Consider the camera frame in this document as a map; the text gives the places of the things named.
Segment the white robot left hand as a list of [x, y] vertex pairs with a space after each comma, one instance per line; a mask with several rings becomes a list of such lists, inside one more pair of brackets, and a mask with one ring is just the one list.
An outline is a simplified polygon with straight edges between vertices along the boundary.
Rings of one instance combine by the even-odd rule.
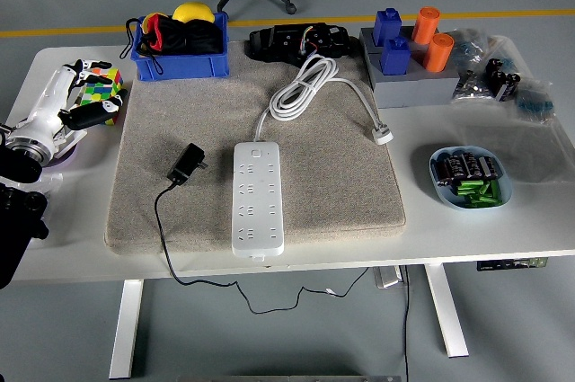
[[110, 69], [109, 62], [82, 59], [57, 69], [28, 117], [9, 133], [7, 147], [46, 165], [77, 145], [89, 128], [116, 118], [128, 95], [124, 88], [103, 100], [68, 104], [75, 88], [85, 84], [113, 86], [114, 81], [102, 73]]

